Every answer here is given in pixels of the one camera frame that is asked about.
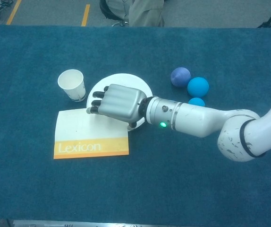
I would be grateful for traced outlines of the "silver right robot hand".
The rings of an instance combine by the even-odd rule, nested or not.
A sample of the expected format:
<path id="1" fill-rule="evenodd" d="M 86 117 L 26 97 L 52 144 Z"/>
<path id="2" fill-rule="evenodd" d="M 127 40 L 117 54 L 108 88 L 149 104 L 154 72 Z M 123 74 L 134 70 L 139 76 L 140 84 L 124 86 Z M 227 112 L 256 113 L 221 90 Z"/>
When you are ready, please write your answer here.
<path id="1" fill-rule="evenodd" d="M 143 118 L 140 107 L 148 96 L 142 90 L 118 84 L 106 86 L 103 91 L 93 92 L 94 100 L 86 109 L 88 114 L 107 116 L 128 123 L 134 129 Z"/>

